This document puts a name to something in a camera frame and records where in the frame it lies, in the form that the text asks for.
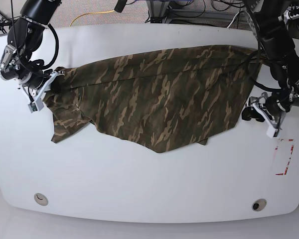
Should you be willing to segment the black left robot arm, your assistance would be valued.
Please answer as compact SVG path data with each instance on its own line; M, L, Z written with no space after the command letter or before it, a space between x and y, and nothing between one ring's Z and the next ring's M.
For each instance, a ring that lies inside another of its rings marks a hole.
M255 119L268 124L267 136L278 137L281 125L291 107L299 107L299 57L285 22L290 0L245 0L248 24L257 40L258 49L245 62L248 80L263 90L259 97L249 97L242 119ZM257 82L261 58L269 64L279 88Z

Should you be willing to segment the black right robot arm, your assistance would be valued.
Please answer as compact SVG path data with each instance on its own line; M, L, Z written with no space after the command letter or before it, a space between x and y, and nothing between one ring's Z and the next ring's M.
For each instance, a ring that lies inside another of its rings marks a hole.
M59 52L59 38L50 20L61 0L28 0L23 5L18 19L6 20L0 26L9 26L7 45L0 60L0 77L15 80L18 88L28 98L31 112L43 109L42 95L50 91L56 77L62 71L52 70ZM55 39L52 60L45 63L42 59L32 60L32 54L43 41L43 32L50 29Z

